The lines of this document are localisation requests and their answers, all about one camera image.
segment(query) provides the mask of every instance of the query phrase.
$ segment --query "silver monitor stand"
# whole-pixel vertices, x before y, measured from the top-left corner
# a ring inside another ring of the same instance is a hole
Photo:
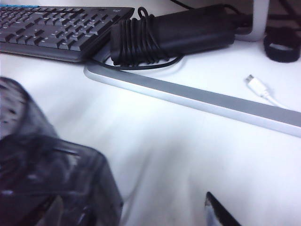
[[[84,73],[88,78],[108,85],[301,137],[299,112],[108,69],[93,61],[87,62]]]

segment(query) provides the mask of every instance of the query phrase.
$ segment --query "black object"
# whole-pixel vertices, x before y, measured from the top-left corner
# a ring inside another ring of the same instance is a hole
[[[83,61],[108,40],[114,23],[133,12],[126,7],[0,7],[0,51]]]
[[[112,66],[106,64],[106,60],[110,57],[110,42],[107,42],[101,50],[99,50],[93,57],[92,60],[99,64],[102,67],[114,69],[114,70],[147,70],[147,69],[156,69],[162,67],[171,66],[177,62],[179,62],[184,56],[179,56],[167,63],[156,64],[156,65],[146,65],[146,66]]]
[[[207,192],[205,208],[207,208],[207,224],[208,225],[222,225],[222,226],[241,226],[235,218],[223,207],[223,205],[211,194]],[[214,218],[218,220],[219,224],[214,224]]]
[[[190,6],[184,4],[184,3],[180,2],[180,1],[177,1],[177,0],[171,0],[171,1],[172,1],[173,3],[179,5],[179,6],[182,6],[182,7],[185,8],[185,9],[193,9],[193,7],[190,7]]]
[[[263,44],[271,60],[289,63],[297,61],[300,57],[301,39],[290,27],[269,27]]]
[[[0,225],[117,226],[123,203],[104,155],[60,140],[17,82],[0,84]]]
[[[122,20],[112,26],[111,58],[115,65],[168,60],[227,46],[235,39],[235,26],[222,4],[158,17],[139,8],[138,14],[141,20]]]
[[[291,19],[293,19],[299,27],[301,27],[301,18],[300,15],[293,9],[293,7],[288,3],[287,0],[279,0],[279,3],[283,6],[285,11],[289,14]]]

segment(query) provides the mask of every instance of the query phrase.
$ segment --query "black velcro strap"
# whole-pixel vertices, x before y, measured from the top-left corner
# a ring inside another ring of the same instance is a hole
[[[263,44],[264,50],[271,60],[289,63],[297,61],[300,57],[301,39],[290,27],[268,29]],[[289,49],[278,49],[271,44],[285,46]]]

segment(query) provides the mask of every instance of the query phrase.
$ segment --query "keyboard key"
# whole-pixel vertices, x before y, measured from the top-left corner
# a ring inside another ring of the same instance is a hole
[[[45,11],[47,11],[47,9],[48,9],[48,8],[39,8],[38,11],[39,11],[39,12],[45,12]]]
[[[92,35],[91,37],[85,35],[84,37],[82,37],[81,39],[79,39],[77,42],[75,42],[72,46],[71,46],[71,50],[75,50],[75,51],[81,51],[83,50],[85,47],[87,47],[92,40],[94,40],[96,38],[96,35]]]
[[[64,40],[63,42],[61,42],[61,44],[59,45],[60,49],[70,49],[70,47],[72,46],[72,44],[75,43],[75,40],[69,39],[69,40]]]
[[[74,10],[74,8],[67,8],[65,11],[66,12],[72,12]]]
[[[61,17],[61,18],[67,18],[67,19],[68,19],[67,14],[68,14],[68,13],[60,13],[60,17]]]
[[[60,14],[59,13],[50,13],[49,15],[48,15],[48,17],[49,18],[59,18],[59,17],[57,17],[57,16],[59,16]]]
[[[119,18],[120,18],[119,15],[115,15],[115,16],[111,19],[111,21],[112,21],[112,22],[115,22],[115,21],[117,21]]]
[[[13,12],[11,15],[13,15],[14,17],[16,17],[17,15],[21,15],[23,16],[25,13],[22,12]]]
[[[39,10],[39,8],[32,8],[30,11],[31,12],[37,12]]]
[[[50,18],[43,18],[38,21],[38,24],[45,25],[48,21],[50,21]]]
[[[41,20],[41,18],[37,18],[37,19],[35,19],[33,22],[34,22],[35,24],[37,24],[37,23],[39,22],[39,20]]]
[[[68,40],[73,34],[73,32],[64,32],[63,39]]]
[[[10,28],[12,28],[12,27],[14,27],[14,28],[23,28],[23,23],[21,23],[21,22],[14,22],[14,23],[10,26]]]
[[[70,37],[70,39],[73,39],[73,40],[75,40],[75,41],[78,41],[81,37],[83,37],[84,36],[84,34],[83,33],[78,33],[78,32],[76,32],[76,33],[73,33],[73,35],[71,35],[71,37]]]
[[[23,8],[22,7],[16,7],[14,8],[14,11],[21,11]]]
[[[59,19],[59,20],[56,21],[55,25],[56,26],[61,26],[61,25],[65,25],[68,22],[69,22],[69,19]]]
[[[100,23],[97,26],[93,27],[90,30],[90,33],[100,35],[102,32],[107,30],[113,24],[112,21],[108,21],[107,23]]]
[[[49,19],[46,22],[46,25],[55,25],[56,21],[58,21],[58,19]]]
[[[45,39],[41,40],[38,43],[38,46],[50,47],[50,48],[58,48],[58,46],[60,45],[61,42],[62,42],[61,39],[57,39],[57,38],[45,38]]]
[[[14,21],[11,21],[8,23],[8,27],[11,27],[11,25],[13,25],[15,22]]]
[[[18,43],[18,44],[24,44],[24,45],[25,45],[26,42],[27,42],[30,38],[32,38],[32,36],[30,36],[30,35],[22,35],[22,37],[18,39],[17,43]]]
[[[42,13],[42,14],[37,14],[41,18],[50,18],[50,13]]]
[[[19,21],[21,20],[22,22],[25,22],[26,20],[29,20],[29,16],[24,16],[20,19],[18,19]]]
[[[102,17],[102,20],[105,20],[107,17],[108,17],[108,14],[104,15],[104,16]]]
[[[29,16],[31,21],[34,21],[34,20],[36,20],[38,18],[42,18],[42,17],[43,17],[42,14],[36,14],[36,13],[33,13]]]
[[[7,42],[13,36],[14,36],[13,34],[7,34],[7,33],[0,32],[0,42]]]
[[[63,32],[66,32],[71,28],[72,28],[72,25],[65,24],[64,26],[60,27],[59,30],[63,31]]]
[[[22,38],[23,37],[23,35],[22,34],[18,34],[18,35],[14,35],[11,39],[9,39],[9,42],[10,43],[17,43],[17,41],[20,39],[20,38]]]
[[[23,15],[21,14],[18,14],[18,15],[15,15],[15,17],[13,18],[14,21],[17,21],[18,19],[22,18]]]
[[[69,31],[78,32],[81,28],[82,28],[82,26],[80,26],[80,25],[74,25],[69,29]]]
[[[90,32],[90,30],[91,30],[92,28],[93,28],[93,27],[90,27],[90,26],[84,26],[84,27],[82,27],[82,28],[79,30],[79,32],[84,33],[84,34],[87,34],[87,33]]]
[[[10,34],[21,34],[25,29],[19,27],[8,27],[6,29],[2,29],[2,32],[10,33]]]
[[[3,23],[1,25],[2,25],[2,28],[8,28],[8,22],[5,22],[5,23]]]
[[[64,18],[68,18],[68,19],[73,19],[75,18],[77,15],[75,13],[67,13],[66,16],[64,16]]]
[[[31,16],[33,14],[33,12],[27,12],[27,13],[25,13],[24,15],[26,15],[26,16]]]
[[[71,19],[71,20],[69,21],[69,23],[72,24],[72,25],[76,25],[78,22],[80,22],[80,19],[76,19],[76,18]]]
[[[81,13],[79,16],[80,16],[80,18],[85,19],[88,16],[88,14],[87,13]]]
[[[62,31],[55,31],[55,32],[51,33],[50,35],[53,36],[53,37],[58,38],[61,34],[63,34]]]
[[[24,23],[23,24],[23,28],[24,29],[28,29],[28,28],[30,28],[31,26],[33,26],[34,24],[33,23]]]
[[[84,12],[84,10],[82,8],[75,8],[75,9],[73,9],[73,12],[82,13],[82,12]]]
[[[90,20],[94,20],[97,17],[97,14],[91,14]]]
[[[86,26],[89,22],[90,22],[89,19],[81,19],[81,20],[78,22],[78,25]]]
[[[58,12],[58,11],[65,11],[66,10],[66,8],[58,8],[56,11]]]
[[[44,11],[36,11],[36,12],[34,12],[35,14],[40,14],[40,15],[43,15],[43,14],[45,14],[46,12],[44,12]]]
[[[56,11],[56,8],[48,8],[46,9],[47,12],[55,12]]]
[[[33,36],[39,36],[39,35],[41,35],[42,33],[44,33],[44,31],[43,30],[38,30],[38,29],[35,29],[34,30],[34,32],[33,32]]]
[[[36,46],[41,40],[43,40],[42,37],[31,37],[27,40],[26,44],[31,46]]]
[[[92,20],[92,21],[90,21],[88,24],[87,24],[87,26],[91,26],[91,27],[95,27],[95,26],[97,26],[98,24],[100,23],[100,21],[99,20]]]

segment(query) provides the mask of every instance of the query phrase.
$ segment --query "coiled cable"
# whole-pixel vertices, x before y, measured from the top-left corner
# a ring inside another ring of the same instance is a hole
[[[183,58],[183,56],[179,56],[170,62],[159,65],[138,66],[142,62],[154,64],[161,59],[168,61],[170,58],[160,47],[152,31],[151,21],[155,16],[149,15],[144,7],[138,8],[138,15],[140,20],[133,18],[119,22],[120,49],[118,60],[114,61],[114,64],[121,66],[107,65],[106,59],[98,62],[100,65],[118,70],[145,70],[167,67]]]

